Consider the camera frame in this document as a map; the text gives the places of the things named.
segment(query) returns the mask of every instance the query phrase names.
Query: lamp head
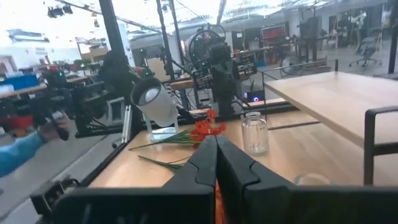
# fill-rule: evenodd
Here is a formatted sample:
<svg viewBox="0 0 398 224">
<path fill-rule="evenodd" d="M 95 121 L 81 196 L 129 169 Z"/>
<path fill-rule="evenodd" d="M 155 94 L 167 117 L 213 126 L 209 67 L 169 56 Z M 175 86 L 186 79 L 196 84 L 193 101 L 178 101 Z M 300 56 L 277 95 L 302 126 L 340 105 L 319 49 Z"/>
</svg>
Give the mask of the lamp head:
<svg viewBox="0 0 398 224">
<path fill-rule="evenodd" d="M 173 99 L 156 78 L 145 78 L 133 88 L 131 101 L 160 127 L 167 127 L 177 119 Z"/>
</svg>

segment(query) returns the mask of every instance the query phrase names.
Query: office chair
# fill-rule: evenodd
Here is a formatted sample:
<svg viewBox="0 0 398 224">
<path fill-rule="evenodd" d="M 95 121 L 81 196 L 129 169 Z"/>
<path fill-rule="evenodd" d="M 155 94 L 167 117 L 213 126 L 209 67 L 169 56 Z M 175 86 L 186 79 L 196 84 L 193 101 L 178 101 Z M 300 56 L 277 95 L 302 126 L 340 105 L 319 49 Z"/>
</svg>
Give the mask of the office chair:
<svg viewBox="0 0 398 224">
<path fill-rule="evenodd" d="M 355 50 L 355 55 L 362 55 L 363 57 L 359 60 L 355 60 L 351 62 L 348 66 L 351 67 L 353 63 L 356 63 L 359 65 L 360 62 L 364 62 L 362 64 L 362 67 L 367 67 L 369 62 L 374 62 L 375 64 L 378 64 L 379 66 L 382 65 L 382 62 L 380 60 L 377 60 L 375 58 L 372 58 L 374 53 L 376 53 L 377 50 L 377 44 L 379 40 L 379 34 L 378 33 L 373 33 L 372 35 L 369 35 L 369 37 L 364 38 L 361 40 L 361 30 L 356 29 L 356 36 L 358 39 L 358 44 Z"/>
</svg>

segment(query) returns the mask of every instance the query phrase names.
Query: orange flower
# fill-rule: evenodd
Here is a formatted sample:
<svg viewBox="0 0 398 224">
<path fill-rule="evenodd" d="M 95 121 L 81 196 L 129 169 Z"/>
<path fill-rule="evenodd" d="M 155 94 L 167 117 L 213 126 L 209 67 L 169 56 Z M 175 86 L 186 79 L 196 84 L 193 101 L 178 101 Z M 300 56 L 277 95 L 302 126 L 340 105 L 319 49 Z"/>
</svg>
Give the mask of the orange flower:
<svg viewBox="0 0 398 224">
<path fill-rule="evenodd" d="M 213 122 L 215 118 L 216 118 L 216 111 L 213 110 L 213 109 L 209 109 L 209 110 L 207 111 L 207 119 L 208 119 L 210 122 Z"/>
<path fill-rule="evenodd" d="M 221 130 L 221 132 L 224 132 L 226 130 L 226 124 L 225 123 L 221 123 L 220 124 L 220 130 Z"/>
<path fill-rule="evenodd" d="M 218 127 L 213 127 L 211 122 L 214 121 L 216 112 L 213 109 L 207 111 L 207 119 L 197 121 L 195 129 L 190 132 L 190 139 L 195 142 L 202 142 L 206 136 L 217 136 L 226 130 L 226 125 L 221 123 Z M 193 148 L 197 149 L 200 143 L 194 143 Z"/>
</svg>

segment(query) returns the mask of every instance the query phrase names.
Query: glass jar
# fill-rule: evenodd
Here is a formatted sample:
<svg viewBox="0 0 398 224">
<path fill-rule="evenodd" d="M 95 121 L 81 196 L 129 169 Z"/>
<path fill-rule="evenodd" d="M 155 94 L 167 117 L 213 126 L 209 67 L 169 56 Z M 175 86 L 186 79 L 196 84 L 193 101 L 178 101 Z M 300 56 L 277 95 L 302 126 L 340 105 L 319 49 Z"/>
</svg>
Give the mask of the glass jar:
<svg viewBox="0 0 398 224">
<path fill-rule="evenodd" d="M 242 122 L 243 146 L 251 156 L 264 155 L 269 151 L 267 121 L 260 112 L 246 113 Z"/>
</svg>

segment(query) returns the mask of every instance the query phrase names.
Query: blue bin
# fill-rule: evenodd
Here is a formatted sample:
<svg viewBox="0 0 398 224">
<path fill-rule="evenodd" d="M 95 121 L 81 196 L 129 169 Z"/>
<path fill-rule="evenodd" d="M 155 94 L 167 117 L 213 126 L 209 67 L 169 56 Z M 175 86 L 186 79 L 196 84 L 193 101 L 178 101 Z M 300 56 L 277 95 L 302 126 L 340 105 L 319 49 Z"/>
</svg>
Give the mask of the blue bin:
<svg viewBox="0 0 398 224">
<path fill-rule="evenodd" d="M 39 85 L 36 75 L 23 75 L 4 79 L 0 85 L 12 85 L 14 90 L 21 90 Z"/>
</svg>

